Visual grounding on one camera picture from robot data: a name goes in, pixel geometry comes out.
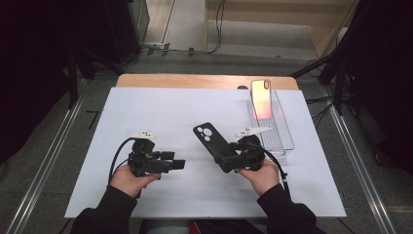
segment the metal rail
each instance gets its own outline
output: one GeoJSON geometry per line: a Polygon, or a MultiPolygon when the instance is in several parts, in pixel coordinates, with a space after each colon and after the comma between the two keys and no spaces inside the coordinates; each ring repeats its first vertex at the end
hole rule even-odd
{"type": "MultiPolygon", "coordinates": [[[[322,92],[325,96],[331,96],[331,92],[328,87],[322,86],[322,92]]],[[[371,212],[376,218],[376,222],[382,233],[396,233],[393,223],[389,217],[386,206],[383,204],[382,198],[377,191],[370,174],[364,166],[364,163],[358,153],[355,142],[350,135],[349,129],[346,126],[346,122],[343,116],[340,116],[334,106],[330,107],[330,113],[336,124],[337,130],[341,139],[344,142],[347,153],[349,154],[350,161],[353,164],[353,168],[356,171],[357,178],[360,182],[361,188],[364,191],[365,197],[370,206],[371,212]]]]}
{"type": "Polygon", "coordinates": [[[46,184],[49,174],[57,159],[58,153],[60,152],[60,149],[63,146],[64,141],[66,140],[67,134],[69,133],[72,124],[76,119],[88,86],[89,83],[85,79],[83,79],[79,87],[79,98],[72,109],[67,110],[67,113],[64,116],[64,119],[39,170],[37,171],[36,176],[31,182],[28,190],[24,194],[24,197],[19,205],[19,209],[9,226],[7,233],[22,233],[25,224],[30,218],[31,212],[33,211],[34,206],[39,199],[43,187],[46,184]]]}

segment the black phone case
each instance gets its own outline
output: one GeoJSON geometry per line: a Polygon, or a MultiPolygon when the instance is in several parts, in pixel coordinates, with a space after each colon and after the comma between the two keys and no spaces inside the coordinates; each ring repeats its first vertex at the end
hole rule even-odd
{"type": "Polygon", "coordinates": [[[224,173],[231,172],[231,170],[225,169],[220,165],[223,157],[238,155],[227,140],[225,140],[225,138],[209,122],[195,127],[193,131],[207,151],[212,155],[215,163],[219,164],[222,171],[224,173]]]}

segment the white table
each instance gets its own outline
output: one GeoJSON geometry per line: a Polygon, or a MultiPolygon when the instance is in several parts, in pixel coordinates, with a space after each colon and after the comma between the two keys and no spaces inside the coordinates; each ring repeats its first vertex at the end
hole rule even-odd
{"type": "MultiPolygon", "coordinates": [[[[317,216],[345,216],[331,171],[300,91],[278,91],[295,148],[282,167],[292,200],[317,216]]],[[[74,188],[66,217],[96,207],[105,191],[110,164],[128,133],[156,134],[154,150],[174,151],[185,169],[164,174],[142,191],[132,216],[145,218],[264,217],[249,182],[224,174],[192,132],[212,123],[227,139],[249,127],[248,91],[171,88],[113,88],[74,188]]],[[[118,162],[131,152],[127,144],[118,162]]]]}

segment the black cable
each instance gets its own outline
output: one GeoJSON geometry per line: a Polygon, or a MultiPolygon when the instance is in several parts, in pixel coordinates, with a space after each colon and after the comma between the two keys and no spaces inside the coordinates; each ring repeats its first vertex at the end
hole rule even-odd
{"type": "Polygon", "coordinates": [[[215,15],[215,26],[216,26],[216,31],[218,33],[218,41],[215,45],[215,48],[212,51],[186,51],[186,50],[176,50],[176,49],[157,49],[157,48],[148,48],[149,50],[153,51],[159,51],[159,52],[188,52],[192,54],[212,54],[215,53],[220,47],[221,47],[221,42],[222,42],[222,21],[224,18],[224,10],[225,10],[225,0],[221,0],[218,6],[218,10],[216,11],[215,15]]]}
{"type": "Polygon", "coordinates": [[[282,165],[280,164],[279,160],[277,160],[277,158],[274,157],[274,155],[273,155],[270,151],[268,151],[267,149],[265,149],[264,147],[262,147],[261,145],[258,145],[258,144],[253,144],[253,143],[238,143],[238,142],[237,142],[237,144],[238,144],[238,145],[252,146],[252,147],[254,147],[254,148],[258,148],[258,149],[261,149],[262,151],[264,151],[265,154],[267,154],[267,156],[270,157],[270,159],[271,159],[271,160],[277,165],[277,167],[279,168],[280,175],[282,176],[282,185],[283,185],[284,191],[286,192],[286,194],[288,195],[288,197],[291,197],[291,195],[290,195],[290,193],[289,193],[288,183],[287,183],[287,180],[286,180],[287,173],[285,173],[285,172],[283,171],[282,165]]]}
{"type": "Polygon", "coordinates": [[[3,177],[6,175],[7,172],[7,161],[4,162],[4,171],[0,176],[0,180],[3,179],[3,177]]]}
{"type": "Polygon", "coordinates": [[[224,19],[224,11],[225,11],[225,0],[221,0],[221,2],[219,3],[218,6],[218,10],[216,11],[216,15],[215,15],[215,25],[216,25],[216,31],[218,33],[218,42],[215,45],[215,48],[210,51],[210,52],[206,52],[206,54],[212,54],[215,53],[220,47],[221,47],[221,42],[222,42],[222,21],[224,19]],[[219,16],[219,10],[221,9],[221,19],[220,19],[220,23],[218,26],[218,16],[219,16]]]}
{"type": "MultiPolygon", "coordinates": [[[[309,60],[309,61],[307,61],[306,62],[306,64],[304,65],[304,67],[306,67],[310,62],[312,62],[312,61],[319,61],[318,59],[311,59],[311,60],[309,60]]],[[[318,70],[319,72],[321,72],[322,70],[321,69],[319,69],[318,67],[316,67],[316,70],[318,70]]],[[[310,73],[310,71],[309,72],[307,72],[307,74],[309,74],[310,76],[312,76],[312,77],[316,77],[316,78],[319,78],[318,77],[318,75],[313,75],[312,73],[310,73]]]]}
{"type": "Polygon", "coordinates": [[[329,108],[333,105],[333,103],[331,102],[330,104],[328,104],[320,113],[318,113],[317,115],[313,116],[313,121],[314,124],[316,125],[316,129],[319,127],[319,123],[321,122],[322,118],[324,117],[325,113],[329,110],[329,108]]]}
{"type": "Polygon", "coordinates": [[[73,220],[73,218],[69,218],[66,223],[64,223],[63,227],[60,229],[60,231],[58,232],[58,234],[62,234],[64,232],[64,229],[66,229],[67,225],[69,225],[69,223],[73,220]]]}
{"type": "Polygon", "coordinates": [[[340,217],[337,217],[337,219],[347,228],[347,230],[349,230],[351,233],[356,234],[352,228],[350,228],[343,220],[341,220],[340,217]]]}
{"type": "Polygon", "coordinates": [[[118,171],[119,167],[121,167],[122,165],[124,165],[124,163],[126,163],[127,161],[128,161],[128,159],[125,159],[124,162],[120,163],[120,164],[116,167],[116,169],[115,169],[115,171],[113,172],[113,174],[115,174],[116,171],[118,171]]]}
{"type": "Polygon", "coordinates": [[[333,96],[326,96],[326,97],[319,97],[319,98],[308,98],[308,99],[306,99],[306,103],[307,104],[313,104],[313,103],[326,101],[326,100],[333,101],[334,97],[333,96]]]}
{"type": "Polygon", "coordinates": [[[131,63],[133,60],[135,60],[135,59],[138,58],[139,56],[141,56],[141,55],[143,55],[143,54],[146,54],[146,53],[148,53],[148,52],[149,52],[149,49],[145,49],[145,50],[141,51],[139,54],[128,58],[128,60],[127,60],[124,64],[122,64],[121,67],[125,67],[125,66],[129,65],[129,63],[131,63]]]}
{"type": "Polygon", "coordinates": [[[118,151],[116,151],[115,156],[113,157],[113,161],[112,161],[112,165],[110,166],[110,172],[109,172],[109,178],[107,181],[107,184],[110,183],[110,180],[112,180],[112,176],[113,176],[113,169],[115,168],[115,163],[116,160],[118,159],[119,153],[121,152],[122,148],[125,146],[125,144],[127,144],[129,141],[133,140],[134,138],[127,138],[118,148],[118,151]]]}

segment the black sleeve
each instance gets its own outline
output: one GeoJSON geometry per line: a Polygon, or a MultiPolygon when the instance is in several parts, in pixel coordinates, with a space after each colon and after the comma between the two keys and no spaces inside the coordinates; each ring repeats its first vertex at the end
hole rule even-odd
{"type": "Polygon", "coordinates": [[[304,204],[294,204],[280,184],[261,195],[258,204],[267,214],[269,234],[324,233],[316,227],[313,212],[304,204]]]}
{"type": "Polygon", "coordinates": [[[129,233],[135,206],[134,198],[108,185],[97,208],[84,209],[73,222],[70,233],[129,233]]]}

